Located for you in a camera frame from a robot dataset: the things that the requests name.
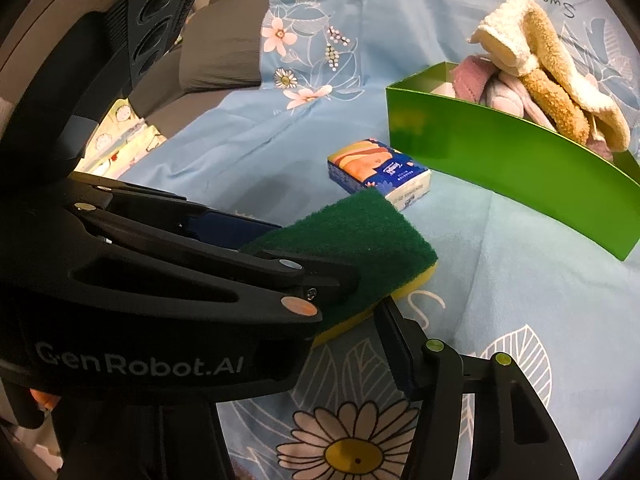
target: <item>bed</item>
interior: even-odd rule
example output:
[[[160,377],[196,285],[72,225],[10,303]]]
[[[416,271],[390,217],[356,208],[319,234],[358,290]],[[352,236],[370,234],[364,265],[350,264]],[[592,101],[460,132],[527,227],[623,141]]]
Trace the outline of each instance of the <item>bed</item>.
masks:
[[[329,180],[329,154],[388,140],[385,86],[480,52],[466,38],[503,1],[270,0],[260,89],[231,92],[122,179],[291,224],[346,196]],[[617,17],[604,0],[537,1],[578,68],[620,104],[640,160],[640,56]],[[399,302],[403,314],[460,353],[512,354],[580,478],[599,478],[640,416],[640,244],[619,262],[557,221],[441,173],[403,213],[440,258]],[[473,409],[466,397],[456,479],[466,478]],[[219,412],[232,457],[256,480],[398,479],[416,413],[372,320],[313,350],[291,392]],[[350,438],[362,445],[328,452]]]

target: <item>pocket tissue package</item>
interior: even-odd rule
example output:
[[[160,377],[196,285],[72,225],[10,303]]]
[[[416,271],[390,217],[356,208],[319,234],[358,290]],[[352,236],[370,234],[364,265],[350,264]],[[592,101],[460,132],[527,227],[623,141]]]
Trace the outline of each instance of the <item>pocket tissue package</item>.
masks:
[[[375,186],[402,211],[430,187],[431,170],[375,139],[360,140],[328,157],[329,177],[347,192]]]

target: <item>scouring pad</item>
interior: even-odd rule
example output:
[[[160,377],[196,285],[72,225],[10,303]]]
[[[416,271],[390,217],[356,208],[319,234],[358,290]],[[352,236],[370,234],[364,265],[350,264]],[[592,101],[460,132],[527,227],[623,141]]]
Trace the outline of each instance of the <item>scouring pad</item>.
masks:
[[[269,232],[241,249],[250,254],[260,250],[336,258],[358,268],[356,293],[322,310],[316,346],[367,319],[385,296],[402,298],[420,287],[433,274],[438,259],[422,235],[375,188]]]

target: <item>pink flower print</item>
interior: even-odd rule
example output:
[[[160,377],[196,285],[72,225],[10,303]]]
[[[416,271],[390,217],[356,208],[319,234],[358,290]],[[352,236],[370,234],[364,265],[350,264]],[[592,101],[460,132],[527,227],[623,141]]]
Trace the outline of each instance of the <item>pink flower print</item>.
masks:
[[[297,94],[295,92],[292,92],[291,90],[285,90],[284,95],[291,99],[291,102],[287,105],[287,110],[291,110],[296,106],[314,101],[319,97],[329,95],[331,93],[331,90],[333,90],[331,85],[321,86],[315,92],[311,88],[301,88]]]
[[[271,28],[263,27],[262,36],[267,38],[264,42],[264,51],[271,52],[275,49],[281,56],[284,56],[287,53],[284,48],[284,44],[293,45],[298,39],[297,35],[293,32],[285,31],[284,24],[280,18],[273,19],[271,22]]]

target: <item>green cardboard box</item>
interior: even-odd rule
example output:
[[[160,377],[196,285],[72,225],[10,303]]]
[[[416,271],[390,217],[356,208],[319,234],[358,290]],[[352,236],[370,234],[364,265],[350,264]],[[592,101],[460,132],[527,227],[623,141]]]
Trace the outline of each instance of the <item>green cardboard box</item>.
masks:
[[[529,121],[430,94],[450,81],[440,63],[386,88],[391,146],[551,216],[624,260],[640,238],[640,167],[607,162]]]

